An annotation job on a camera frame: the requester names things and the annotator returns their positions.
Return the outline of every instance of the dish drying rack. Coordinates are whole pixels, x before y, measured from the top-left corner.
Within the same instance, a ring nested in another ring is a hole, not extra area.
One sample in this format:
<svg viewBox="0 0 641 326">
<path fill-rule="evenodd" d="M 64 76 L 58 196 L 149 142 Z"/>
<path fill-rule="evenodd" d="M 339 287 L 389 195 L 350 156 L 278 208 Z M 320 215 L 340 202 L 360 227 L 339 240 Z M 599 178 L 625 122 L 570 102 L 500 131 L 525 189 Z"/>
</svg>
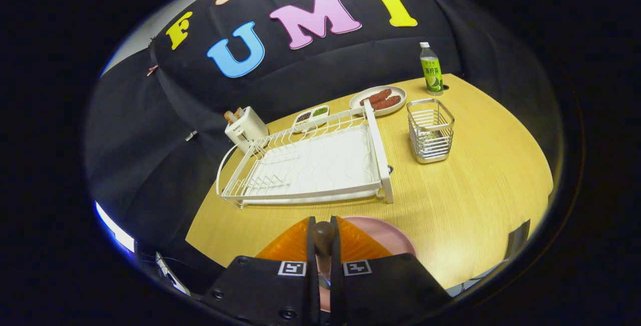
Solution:
<svg viewBox="0 0 641 326">
<path fill-rule="evenodd" d="M 360 109 L 339 112 L 253 141 L 233 175 L 216 193 L 242 209 L 252 203 L 310 203 L 376 195 L 394 201 L 373 109 L 367 100 Z"/>
</svg>

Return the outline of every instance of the plate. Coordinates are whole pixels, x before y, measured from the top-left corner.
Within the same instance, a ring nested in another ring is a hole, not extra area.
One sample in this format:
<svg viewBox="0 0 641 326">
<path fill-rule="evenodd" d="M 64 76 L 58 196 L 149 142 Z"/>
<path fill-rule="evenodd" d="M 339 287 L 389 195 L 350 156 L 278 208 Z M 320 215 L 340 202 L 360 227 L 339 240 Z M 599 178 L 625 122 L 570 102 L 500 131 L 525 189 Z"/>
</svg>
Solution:
<svg viewBox="0 0 641 326">
<path fill-rule="evenodd" d="M 403 105 L 405 104 L 405 98 L 407 98 L 407 93 L 405 93 L 405 90 L 399 87 L 394 87 L 394 86 L 376 86 L 372 88 L 368 88 L 364 91 L 361 91 L 357 93 L 357 95 L 353 96 L 352 99 L 350 100 L 350 108 L 351 109 L 358 109 L 361 107 L 360 102 L 369 96 L 373 96 L 376 93 L 382 91 L 383 89 L 392 89 L 392 93 L 390 97 L 392 96 L 401 96 L 401 101 L 396 103 L 395 105 L 391 107 L 387 107 L 386 109 L 379 109 L 378 111 L 374 111 L 374 116 L 384 116 L 386 114 L 390 114 L 392 112 L 398 111 Z"/>
<path fill-rule="evenodd" d="M 410 239 L 399 230 L 396 226 L 383 221 L 382 219 L 364 216 L 343 217 L 345 221 L 351 222 L 354 226 L 360 228 L 370 235 L 383 247 L 387 248 L 393 255 L 401 253 L 411 253 L 416 256 L 416 249 Z M 330 312 L 330 290 L 323 287 L 320 290 L 320 309 Z"/>
</svg>

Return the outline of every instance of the pink plate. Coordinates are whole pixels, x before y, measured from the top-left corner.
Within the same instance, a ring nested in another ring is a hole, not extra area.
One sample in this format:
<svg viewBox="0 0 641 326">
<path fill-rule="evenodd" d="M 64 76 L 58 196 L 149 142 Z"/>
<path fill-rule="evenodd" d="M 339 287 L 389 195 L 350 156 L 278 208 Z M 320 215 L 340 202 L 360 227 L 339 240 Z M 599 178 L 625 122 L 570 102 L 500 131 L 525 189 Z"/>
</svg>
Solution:
<svg viewBox="0 0 641 326">
<path fill-rule="evenodd" d="M 363 216 L 343 217 L 345 221 L 351 222 L 354 226 L 365 231 L 389 252 L 394 255 L 401 253 L 411 253 L 416 256 L 416 250 L 412 241 L 395 226 L 383 221 L 382 219 Z M 320 289 L 320 309 L 330 312 L 330 290 L 323 287 Z"/>
</svg>

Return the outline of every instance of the bottle label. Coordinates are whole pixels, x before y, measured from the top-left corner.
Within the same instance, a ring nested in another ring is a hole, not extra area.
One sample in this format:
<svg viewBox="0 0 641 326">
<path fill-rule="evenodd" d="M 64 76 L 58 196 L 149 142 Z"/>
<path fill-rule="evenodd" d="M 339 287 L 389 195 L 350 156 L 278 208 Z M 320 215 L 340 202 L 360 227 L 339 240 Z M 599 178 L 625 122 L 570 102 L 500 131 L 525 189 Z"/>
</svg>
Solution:
<svg viewBox="0 0 641 326">
<path fill-rule="evenodd" d="M 421 59 L 421 64 L 423 64 L 423 73 L 425 82 L 428 84 L 428 91 L 434 93 L 443 91 L 443 76 L 440 72 L 439 60 Z"/>
</svg>

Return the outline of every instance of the blue letter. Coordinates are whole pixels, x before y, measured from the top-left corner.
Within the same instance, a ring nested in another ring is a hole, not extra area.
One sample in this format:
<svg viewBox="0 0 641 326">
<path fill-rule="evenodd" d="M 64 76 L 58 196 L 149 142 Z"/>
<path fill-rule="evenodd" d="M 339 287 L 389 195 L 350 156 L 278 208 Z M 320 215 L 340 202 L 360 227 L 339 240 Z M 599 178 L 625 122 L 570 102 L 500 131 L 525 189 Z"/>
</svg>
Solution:
<svg viewBox="0 0 641 326">
<path fill-rule="evenodd" d="M 247 22 L 231 34 L 234 37 L 240 37 L 249 48 L 249 57 L 245 61 L 239 62 L 234 59 L 234 56 L 227 49 L 227 43 L 229 43 L 227 38 L 218 41 L 207 51 L 207 57 L 213 59 L 222 74 L 227 77 L 237 78 L 244 76 L 258 67 L 258 64 L 263 61 L 265 47 L 263 47 L 263 43 L 254 33 L 253 27 L 254 22 Z"/>
</svg>

